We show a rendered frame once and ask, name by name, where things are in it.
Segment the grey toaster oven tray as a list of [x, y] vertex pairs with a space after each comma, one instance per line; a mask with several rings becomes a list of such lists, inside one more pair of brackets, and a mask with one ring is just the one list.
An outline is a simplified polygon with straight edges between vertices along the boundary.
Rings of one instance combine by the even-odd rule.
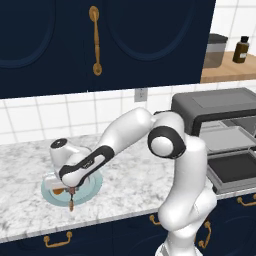
[[205, 141], [209, 154], [249, 149], [256, 146], [256, 138], [240, 126], [208, 128], [199, 137]]

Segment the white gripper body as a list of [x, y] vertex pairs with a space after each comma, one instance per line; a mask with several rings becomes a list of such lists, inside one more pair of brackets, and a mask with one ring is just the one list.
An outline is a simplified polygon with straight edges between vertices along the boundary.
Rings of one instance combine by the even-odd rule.
[[63, 183], [56, 177], [54, 173], [48, 173], [44, 177], [44, 185], [47, 190], [64, 188]]

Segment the navy wall cupboard door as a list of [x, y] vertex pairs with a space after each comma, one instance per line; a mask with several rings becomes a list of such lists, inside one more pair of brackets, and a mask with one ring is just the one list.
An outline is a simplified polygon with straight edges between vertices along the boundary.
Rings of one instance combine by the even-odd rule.
[[[201, 79], [216, 0], [86, 0], [85, 58], [90, 91], [196, 84]], [[102, 74], [93, 73], [99, 10]]]
[[85, 90], [81, 0], [0, 0], [0, 99]]

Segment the navy base cupboard door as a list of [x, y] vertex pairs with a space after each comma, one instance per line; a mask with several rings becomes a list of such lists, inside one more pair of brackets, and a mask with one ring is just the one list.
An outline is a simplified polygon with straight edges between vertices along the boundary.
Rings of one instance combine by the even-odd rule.
[[[237, 197], [251, 202], [253, 194]], [[198, 230], [195, 245], [203, 256], [256, 256], [256, 206], [244, 207], [237, 203], [237, 197], [219, 200], [206, 218], [212, 234], [205, 249], [198, 245], [208, 234], [205, 222]]]

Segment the grey wall socket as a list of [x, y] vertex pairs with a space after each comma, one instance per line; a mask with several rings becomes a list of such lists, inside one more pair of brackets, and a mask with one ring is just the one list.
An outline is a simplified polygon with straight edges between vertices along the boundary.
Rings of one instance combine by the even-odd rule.
[[135, 102], [145, 102], [148, 97], [148, 89], [147, 88], [136, 88], [134, 101]]

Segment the brown kebab skewer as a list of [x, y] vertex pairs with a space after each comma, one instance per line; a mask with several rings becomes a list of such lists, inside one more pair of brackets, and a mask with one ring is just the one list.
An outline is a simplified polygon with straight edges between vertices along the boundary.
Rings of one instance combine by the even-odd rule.
[[70, 201], [69, 201], [69, 210], [72, 212], [74, 210], [74, 201], [73, 197], [75, 195], [75, 187], [69, 188], [69, 194], [70, 194]]

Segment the wooden wall shelf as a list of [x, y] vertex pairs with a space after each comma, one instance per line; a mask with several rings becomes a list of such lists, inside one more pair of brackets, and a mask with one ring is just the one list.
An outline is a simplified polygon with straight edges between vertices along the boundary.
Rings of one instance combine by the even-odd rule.
[[225, 52], [222, 64], [218, 68], [202, 70], [200, 83], [217, 83], [256, 79], [256, 56], [248, 54], [245, 62], [232, 61], [233, 52]]

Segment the clear jar with black lid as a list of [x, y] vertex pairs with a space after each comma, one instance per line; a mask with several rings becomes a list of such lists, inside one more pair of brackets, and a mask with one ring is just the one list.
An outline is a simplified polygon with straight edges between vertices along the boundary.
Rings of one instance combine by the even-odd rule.
[[210, 34], [208, 38], [204, 68], [218, 68], [222, 64], [228, 38], [220, 34]]

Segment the dark grey toaster oven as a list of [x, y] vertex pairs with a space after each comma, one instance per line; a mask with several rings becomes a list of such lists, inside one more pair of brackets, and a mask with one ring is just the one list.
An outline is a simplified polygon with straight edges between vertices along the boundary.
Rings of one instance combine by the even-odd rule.
[[[256, 94], [246, 88], [178, 93], [171, 110], [183, 118], [189, 135], [199, 137], [208, 128], [240, 126], [256, 138]], [[243, 150], [256, 153], [256, 146]], [[253, 192], [256, 187], [229, 193]]]

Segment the brown bottle with black cap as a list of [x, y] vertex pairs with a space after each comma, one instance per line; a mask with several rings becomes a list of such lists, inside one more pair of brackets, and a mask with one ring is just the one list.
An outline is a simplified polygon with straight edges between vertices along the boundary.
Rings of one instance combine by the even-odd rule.
[[249, 49], [248, 40], [248, 36], [242, 36], [240, 41], [236, 44], [235, 52], [232, 59], [234, 63], [241, 64], [245, 62], [247, 52]]

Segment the light blue round plate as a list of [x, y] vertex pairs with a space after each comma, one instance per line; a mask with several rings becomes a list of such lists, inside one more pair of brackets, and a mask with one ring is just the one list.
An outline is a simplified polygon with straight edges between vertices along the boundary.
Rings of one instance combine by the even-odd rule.
[[[41, 184], [41, 193], [43, 198], [48, 201], [50, 204], [60, 207], [68, 207], [70, 201], [69, 189], [64, 185], [64, 191], [60, 195], [55, 195], [53, 190], [47, 190], [44, 185], [44, 177], [48, 173], [54, 173], [56, 177], [60, 180], [59, 175], [57, 174], [57, 169], [54, 168], [51, 171], [47, 172], [43, 176], [43, 181]], [[103, 182], [103, 177], [99, 171], [91, 174], [84, 183], [75, 189], [75, 195], [73, 197], [74, 205], [83, 204], [91, 200], [100, 190]]]

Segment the navy drawer front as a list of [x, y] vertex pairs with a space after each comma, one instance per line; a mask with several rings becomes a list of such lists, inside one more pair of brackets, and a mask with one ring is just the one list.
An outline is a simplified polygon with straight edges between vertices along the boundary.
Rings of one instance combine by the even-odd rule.
[[113, 256], [155, 256], [167, 231], [150, 214], [113, 222]]
[[50, 237], [50, 244], [66, 241], [66, 232], [19, 239], [0, 244], [0, 256], [113, 256], [112, 224], [71, 229], [71, 242], [58, 248], [46, 248], [43, 238]]

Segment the toaster oven door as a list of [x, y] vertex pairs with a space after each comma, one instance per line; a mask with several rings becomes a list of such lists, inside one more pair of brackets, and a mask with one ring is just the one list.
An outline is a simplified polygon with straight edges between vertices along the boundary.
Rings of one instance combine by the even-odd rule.
[[207, 177], [219, 194], [256, 187], [256, 153], [242, 150], [208, 157]]

